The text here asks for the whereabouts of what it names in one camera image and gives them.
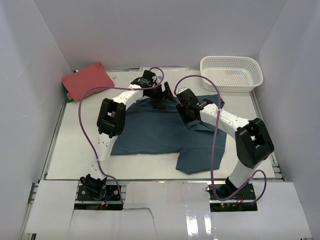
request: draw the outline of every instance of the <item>dark blue fabric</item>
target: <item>dark blue fabric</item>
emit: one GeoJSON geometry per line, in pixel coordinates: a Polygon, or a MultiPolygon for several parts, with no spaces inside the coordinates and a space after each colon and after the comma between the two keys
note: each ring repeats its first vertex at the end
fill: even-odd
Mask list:
{"type": "MultiPolygon", "coordinates": [[[[198,99],[218,103],[217,95],[198,96],[198,99]]],[[[186,174],[209,171],[215,127],[200,121],[186,126],[176,109],[177,103],[165,100],[163,104],[166,110],[153,109],[149,98],[134,103],[126,111],[124,130],[115,141],[111,155],[180,153],[177,170],[186,174]]],[[[219,130],[214,169],[220,166],[226,137],[219,130]]]]}

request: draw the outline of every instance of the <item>purple cable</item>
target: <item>purple cable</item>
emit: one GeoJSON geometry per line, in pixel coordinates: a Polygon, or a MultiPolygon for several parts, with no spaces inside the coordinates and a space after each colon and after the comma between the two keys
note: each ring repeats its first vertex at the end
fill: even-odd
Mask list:
{"type": "Polygon", "coordinates": [[[134,90],[134,91],[137,91],[137,90],[150,90],[150,89],[155,89],[155,88],[157,88],[159,85],[161,85],[161,83],[163,82],[163,80],[164,80],[164,78],[165,78],[165,73],[164,73],[164,71],[162,71],[162,69],[159,68],[159,67],[156,67],[156,66],[155,66],[155,67],[152,67],[152,68],[150,68],[150,71],[153,70],[153,69],[158,69],[158,70],[160,70],[160,72],[161,72],[161,74],[162,74],[162,79],[161,79],[160,82],[159,82],[157,85],[155,85],[155,86],[145,87],[145,88],[140,88],[140,87],[139,87],[139,88],[128,88],[128,87],[117,87],[117,86],[95,86],[95,87],[90,88],[88,91],[86,91],[86,92],[82,95],[82,97],[81,97],[81,99],[80,99],[80,102],[79,102],[78,118],[79,118],[80,128],[81,128],[81,130],[82,130],[82,132],[83,132],[86,140],[89,142],[89,144],[90,144],[90,146],[91,146],[91,148],[92,148],[92,150],[93,150],[93,152],[94,152],[95,158],[97,159],[97,162],[98,162],[98,167],[99,167],[100,172],[102,173],[102,175],[104,175],[104,176],[106,176],[106,177],[108,177],[108,178],[112,178],[112,179],[115,181],[116,186],[117,186],[117,188],[118,188],[118,192],[119,192],[119,196],[120,196],[120,201],[121,201],[121,204],[122,204],[122,205],[124,204],[124,201],[123,201],[123,198],[122,198],[122,194],[121,194],[121,189],[120,189],[120,186],[119,186],[119,182],[118,182],[118,180],[117,180],[114,176],[108,175],[108,174],[106,174],[106,173],[103,171],[103,169],[102,169],[102,167],[101,167],[101,164],[100,164],[100,161],[99,161],[99,156],[98,156],[97,150],[96,150],[95,146],[93,145],[93,143],[91,142],[91,140],[90,140],[90,138],[89,138],[89,136],[88,136],[88,134],[87,134],[87,132],[86,132],[86,130],[85,130],[85,128],[84,128],[84,125],[83,125],[83,123],[82,123],[82,119],[81,119],[81,106],[82,106],[82,101],[84,100],[86,94],[87,94],[88,92],[94,90],[94,89],[109,88],[109,89],[134,90]]]}
{"type": "MultiPolygon", "coordinates": [[[[174,94],[176,94],[176,91],[177,91],[177,87],[179,85],[180,82],[182,82],[183,80],[187,79],[187,78],[191,78],[191,77],[198,77],[198,78],[202,78],[202,79],[205,79],[207,80],[208,82],[210,82],[212,84],[212,86],[214,87],[214,89],[216,90],[217,94],[218,94],[218,112],[217,112],[217,116],[216,116],[216,121],[215,121],[215,127],[218,129],[218,126],[219,126],[219,119],[220,119],[220,109],[221,109],[221,95],[220,95],[220,92],[219,92],[219,89],[217,88],[217,86],[210,80],[208,79],[207,77],[205,76],[201,76],[201,75],[189,75],[189,76],[185,76],[183,78],[181,78],[177,84],[175,85],[175,88],[174,88],[174,94]]],[[[213,192],[213,195],[215,197],[215,199],[219,200],[219,201],[226,201],[226,200],[230,200],[231,198],[233,198],[238,192],[240,192],[246,185],[248,182],[250,182],[250,180],[254,177],[254,175],[257,173],[257,172],[261,172],[264,176],[264,187],[263,187],[263,190],[262,190],[262,193],[260,194],[260,196],[248,203],[249,205],[251,204],[254,204],[256,203],[262,196],[263,194],[265,193],[266,191],[266,187],[267,187],[267,176],[265,174],[264,171],[262,170],[256,170],[253,172],[252,176],[247,180],[245,181],[235,192],[233,192],[230,196],[226,197],[226,198],[220,198],[216,192],[216,188],[215,188],[215,178],[214,178],[214,156],[215,156],[215,148],[216,148],[216,140],[217,140],[217,133],[218,131],[214,131],[214,134],[213,134],[213,143],[212,143],[212,152],[211,152],[211,167],[210,167],[210,175],[211,175],[211,184],[212,184],[212,192],[213,192]]]]}

